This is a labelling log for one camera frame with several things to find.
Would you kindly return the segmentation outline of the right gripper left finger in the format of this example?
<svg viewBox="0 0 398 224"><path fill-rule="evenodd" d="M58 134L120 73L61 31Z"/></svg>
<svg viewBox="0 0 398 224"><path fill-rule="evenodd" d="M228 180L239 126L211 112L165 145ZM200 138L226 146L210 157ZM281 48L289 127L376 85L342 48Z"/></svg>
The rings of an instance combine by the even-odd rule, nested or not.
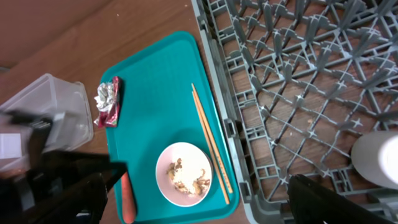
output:
<svg viewBox="0 0 398 224"><path fill-rule="evenodd" d="M126 171L105 154L46 152L38 166L1 179L1 224L99 223Z"/></svg>

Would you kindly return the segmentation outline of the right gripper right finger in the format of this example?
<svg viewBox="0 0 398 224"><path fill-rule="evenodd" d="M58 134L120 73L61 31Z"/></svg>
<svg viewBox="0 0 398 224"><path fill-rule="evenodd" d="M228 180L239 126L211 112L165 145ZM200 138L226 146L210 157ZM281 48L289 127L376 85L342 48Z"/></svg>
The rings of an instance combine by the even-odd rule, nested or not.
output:
<svg viewBox="0 0 398 224"><path fill-rule="evenodd" d="M289 205L298 224L391 224L354 202L299 174L289 179Z"/></svg>

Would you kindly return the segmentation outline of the white paper cup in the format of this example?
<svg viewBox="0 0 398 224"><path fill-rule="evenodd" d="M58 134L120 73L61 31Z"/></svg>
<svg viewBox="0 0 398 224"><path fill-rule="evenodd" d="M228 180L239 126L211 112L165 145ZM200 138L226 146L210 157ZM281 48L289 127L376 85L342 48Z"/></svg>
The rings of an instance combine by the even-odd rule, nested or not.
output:
<svg viewBox="0 0 398 224"><path fill-rule="evenodd" d="M351 162L366 180L390 189L397 188L397 132L375 131L358 138Z"/></svg>

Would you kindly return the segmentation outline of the white bowl with food scraps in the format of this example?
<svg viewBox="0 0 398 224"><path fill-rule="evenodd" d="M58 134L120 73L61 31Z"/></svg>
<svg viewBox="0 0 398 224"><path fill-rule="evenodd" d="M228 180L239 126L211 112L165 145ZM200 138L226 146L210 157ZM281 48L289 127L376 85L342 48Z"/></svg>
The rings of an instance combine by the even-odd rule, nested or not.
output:
<svg viewBox="0 0 398 224"><path fill-rule="evenodd" d="M167 146L160 154L155 178L161 194L179 207L199 204L208 194L213 180L209 157L187 142Z"/></svg>

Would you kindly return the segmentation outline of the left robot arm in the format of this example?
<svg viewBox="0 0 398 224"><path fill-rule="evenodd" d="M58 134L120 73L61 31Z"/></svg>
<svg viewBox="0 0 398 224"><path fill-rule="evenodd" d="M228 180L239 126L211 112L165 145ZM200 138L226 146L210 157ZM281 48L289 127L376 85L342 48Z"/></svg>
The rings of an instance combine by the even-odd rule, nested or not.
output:
<svg viewBox="0 0 398 224"><path fill-rule="evenodd" d="M6 124L12 127L22 128L22 131L28 131L26 140L22 141L22 145L27 153L27 161L29 166L26 168L13 168L9 171L1 171L1 178L11 178L22 175L25 172L38 171L44 167L52 167L51 159L59 160L68 152L63 149L54 149L44 152L45 143L52 131L53 121L46 115L29 114L23 111L1 111L1 115L8 116Z"/></svg>

